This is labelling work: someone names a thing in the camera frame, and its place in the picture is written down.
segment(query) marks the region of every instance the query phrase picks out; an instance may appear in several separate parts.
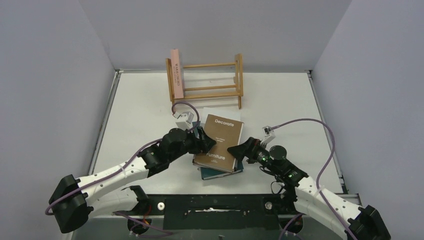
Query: white table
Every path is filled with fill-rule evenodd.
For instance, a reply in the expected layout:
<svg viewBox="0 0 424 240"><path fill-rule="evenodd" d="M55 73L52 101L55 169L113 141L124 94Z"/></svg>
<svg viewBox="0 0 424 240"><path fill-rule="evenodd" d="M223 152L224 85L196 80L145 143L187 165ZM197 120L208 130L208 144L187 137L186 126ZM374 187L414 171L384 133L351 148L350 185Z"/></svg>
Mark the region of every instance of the white table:
<svg viewBox="0 0 424 240"><path fill-rule="evenodd" d="M233 73L185 73L186 87L225 85ZM198 108L217 107L239 111L233 98L191 101ZM161 138L175 128L171 114L166 73L122 73L104 131L94 173L126 161L147 142ZM178 106L178 110L188 109ZM306 73L245 73L240 142L252 136L262 138L261 128L293 119L321 119ZM313 178L328 159L330 147L322 125L297 122L276 130L270 146L282 145L287 158ZM202 180L193 156L186 154L169 168L150 178L133 182L147 194L269 194L274 178L258 164L244 162L244 171L222 178ZM332 162L321 177L330 191L342 193L339 174Z"/></svg>

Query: book spine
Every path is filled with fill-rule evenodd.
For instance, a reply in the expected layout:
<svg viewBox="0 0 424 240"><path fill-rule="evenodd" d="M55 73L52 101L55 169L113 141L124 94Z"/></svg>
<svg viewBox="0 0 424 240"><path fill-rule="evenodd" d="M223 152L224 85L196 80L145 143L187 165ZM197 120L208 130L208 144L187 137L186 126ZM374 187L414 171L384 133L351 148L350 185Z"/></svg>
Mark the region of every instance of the book spine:
<svg viewBox="0 0 424 240"><path fill-rule="evenodd" d="M178 49L171 49L171 65L173 74L174 98L184 98L184 73L181 64L181 54Z"/></svg>

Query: book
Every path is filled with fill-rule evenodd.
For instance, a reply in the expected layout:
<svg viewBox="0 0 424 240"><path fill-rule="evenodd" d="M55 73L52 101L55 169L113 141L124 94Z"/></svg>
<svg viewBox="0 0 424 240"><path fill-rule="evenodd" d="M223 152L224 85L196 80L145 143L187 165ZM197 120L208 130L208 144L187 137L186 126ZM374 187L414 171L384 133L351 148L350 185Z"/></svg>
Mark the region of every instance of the book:
<svg viewBox="0 0 424 240"><path fill-rule="evenodd" d="M230 111L230 110L219 109L216 107L204 107L203 110L201 111L201 117L200 117L201 127L205 126L206 119L208 118L209 114L220 116L226 119L236 120L236 121L242 120L242 113L240 111Z"/></svg>
<svg viewBox="0 0 424 240"><path fill-rule="evenodd" d="M196 154L193 164L226 173L233 173L236 159L227 151L229 147L239 144L244 123L216 115L207 115L204 132L216 145L207 153Z"/></svg>
<svg viewBox="0 0 424 240"><path fill-rule="evenodd" d="M215 178L221 178L224 176L243 172L244 167L243 167L242 161L236 161L236 162L237 162L237 165L234 168L234 171L232 173L220 171L220 170L216 170L216 169L212 169L208 167L200 167L201 179L202 180L215 179Z"/></svg>
<svg viewBox="0 0 424 240"><path fill-rule="evenodd" d="M174 98L182 99L184 98L184 71L181 52L178 49L171 49L171 66Z"/></svg>

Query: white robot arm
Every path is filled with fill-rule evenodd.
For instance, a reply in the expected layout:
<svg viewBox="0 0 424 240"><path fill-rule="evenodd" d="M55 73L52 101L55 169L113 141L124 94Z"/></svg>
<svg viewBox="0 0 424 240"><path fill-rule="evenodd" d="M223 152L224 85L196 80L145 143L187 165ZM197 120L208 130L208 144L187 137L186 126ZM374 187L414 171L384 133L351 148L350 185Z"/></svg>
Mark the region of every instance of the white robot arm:
<svg viewBox="0 0 424 240"><path fill-rule="evenodd" d="M180 128L191 128L191 121L187 121L189 114L178 113L175 117ZM46 213L55 216L62 233L69 233L81 227L89 218L134 210L147 196L140 186L125 185L166 170L171 162L186 153L206 153L216 144L201 127L197 128L198 136L180 128L171 129L163 138L151 142L152 145L144 149L142 147L132 158L117 166L78 179L72 175L62 178L49 200ZM260 163L263 172L275 176L284 186L285 203L317 220L343 240L353 239L345 231L346 226L358 240L391 239L375 208L362 208L325 188L317 188L316 182L307 173L286 159L284 147L277 145L266 150L266 144L275 135L270 127L264 127L263 131L264 142L250 137L245 143L228 148L228 152L239 161L247 157L250 164ZM325 195L340 219L321 194Z"/></svg>

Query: screw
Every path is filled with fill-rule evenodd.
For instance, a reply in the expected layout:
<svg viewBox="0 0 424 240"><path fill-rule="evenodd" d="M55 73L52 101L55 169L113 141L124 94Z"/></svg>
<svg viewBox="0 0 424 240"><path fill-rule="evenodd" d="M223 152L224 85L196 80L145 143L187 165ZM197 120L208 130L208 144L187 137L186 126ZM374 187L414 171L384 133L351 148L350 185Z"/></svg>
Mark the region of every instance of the screw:
<svg viewBox="0 0 424 240"><path fill-rule="evenodd" d="M267 202L265 203L265 208L266 208L266 209L268 209L268 210L273 209L273 203L272 203L272 202L270 202L270 201L267 201Z"/></svg>
<svg viewBox="0 0 424 240"><path fill-rule="evenodd" d="M157 204L157 209L158 209L159 211L164 210L164 209L165 209L165 203L163 203L163 202L159 202L159 203Z"/></svg>

